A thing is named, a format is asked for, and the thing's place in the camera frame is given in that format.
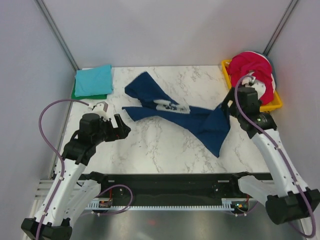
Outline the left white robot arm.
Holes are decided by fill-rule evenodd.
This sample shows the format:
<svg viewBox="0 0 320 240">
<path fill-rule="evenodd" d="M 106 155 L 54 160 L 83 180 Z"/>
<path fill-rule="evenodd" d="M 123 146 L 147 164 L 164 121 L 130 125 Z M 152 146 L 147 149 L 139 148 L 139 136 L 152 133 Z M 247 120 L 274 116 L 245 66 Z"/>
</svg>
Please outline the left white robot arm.
<svg viewBox="0 0 320 240">
<path fill-rule="evenodd" d="M 106 175 L 91 172 L 80 190 L 72 194 L 97 146 L 103 142 L 125 139 L 131 128 L 119 114 L 114 115 L 117 127 L 111 119 L 98 113 L 86 113 L 79 121 L 69 142 L 64 146 L 59 173 L 44 203 L 32 218 L 25 218 L 21 229 L 31 240 L 68 240 L 73 227 L 87 205 L 96 197 L 104 197 L 110 191 Z"/>
</svg>

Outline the navy blue printed t shirt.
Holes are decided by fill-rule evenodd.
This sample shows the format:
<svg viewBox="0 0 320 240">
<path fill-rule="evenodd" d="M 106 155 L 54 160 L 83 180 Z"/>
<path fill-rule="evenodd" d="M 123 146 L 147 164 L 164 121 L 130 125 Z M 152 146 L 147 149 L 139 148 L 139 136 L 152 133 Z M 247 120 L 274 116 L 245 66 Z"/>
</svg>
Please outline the navy blue printed t shirt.
<svg viewBox="0 0 320 240">
<path fill-rule="evenodd" d="M 179 104 L 161 89 L 148 72 L 137 76 L 124 88 L 124 92 L 141 104 L 141 107 L 122 108 L 133 121 L 161 117 L 188 130 L 215 157 L 220 156 L 231 128 L 230 115 L 223 111 L 221 104 L 215 109 Z"/>
</svg>

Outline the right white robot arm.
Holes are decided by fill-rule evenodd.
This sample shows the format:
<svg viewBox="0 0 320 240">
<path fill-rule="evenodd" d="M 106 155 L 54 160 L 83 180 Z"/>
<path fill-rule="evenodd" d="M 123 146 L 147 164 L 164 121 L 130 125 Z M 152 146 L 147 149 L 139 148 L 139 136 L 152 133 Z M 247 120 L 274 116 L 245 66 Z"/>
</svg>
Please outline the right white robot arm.
<svg viewBox="0 0 320 240">
<path fill-rule="evenodd" d="M 261 102 L 252 87 L 232 87 L 220 108 L 226 117 L 235 117 L 242 130 L 260 151 L 273 186 L 269 186 L 247 171 L 231 176 L 229 191 L 235 197 L 243 194 L 261 203 L 276 224 L 304 218 L 314 218 L 320 203 L 320 191 L 310 189 L 293 166 L 282 145 L 277 125 L 272 116 L 260 111 Z"/>
</svg>

